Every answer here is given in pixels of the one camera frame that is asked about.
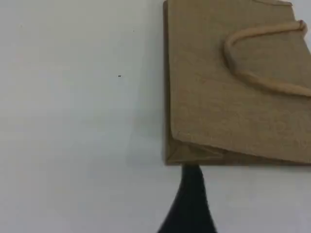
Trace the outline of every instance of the white wall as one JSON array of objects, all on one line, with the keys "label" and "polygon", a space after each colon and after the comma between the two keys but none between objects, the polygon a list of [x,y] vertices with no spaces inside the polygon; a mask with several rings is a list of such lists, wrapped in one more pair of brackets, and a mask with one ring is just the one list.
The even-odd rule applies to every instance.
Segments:
[{"label": "white wall", "polygon": [[[161,160],[162,2],[0,1],[1,232],[160,227],[180,181]],[[220,233],[309,232],[309,169],[203,171]]]}]

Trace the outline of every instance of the kraft paper bag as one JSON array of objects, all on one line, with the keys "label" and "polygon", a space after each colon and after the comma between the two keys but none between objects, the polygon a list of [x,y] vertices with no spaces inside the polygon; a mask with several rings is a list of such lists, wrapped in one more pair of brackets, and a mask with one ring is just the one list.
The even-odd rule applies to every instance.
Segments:
[{"label": "kraft paper bag", "polygon": [[290,2],[164,4],[167,164],[311,162],[311,55]]}]

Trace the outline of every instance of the twisted rope handle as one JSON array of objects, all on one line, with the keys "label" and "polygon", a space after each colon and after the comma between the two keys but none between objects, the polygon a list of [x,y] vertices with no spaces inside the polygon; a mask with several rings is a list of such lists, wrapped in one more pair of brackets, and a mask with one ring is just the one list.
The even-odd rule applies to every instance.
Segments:
[{"label": "twisted rope handle", "polygon": [[305,35],[308,29],[306,23],[302,20],[299,20],[282,24],[247,28],[231,34],[224,43],[224,55],[231,73],[237,77],[242,78],[248,83],[255,84],[270,91],[288,95],[311,97],[311,89],[309,88],[290,83],[278,82],[270,78],[258,76],[250,71],[240,69],[233,57],[232,47],[237,41],[241,39],[291,31],[302,31]]}]

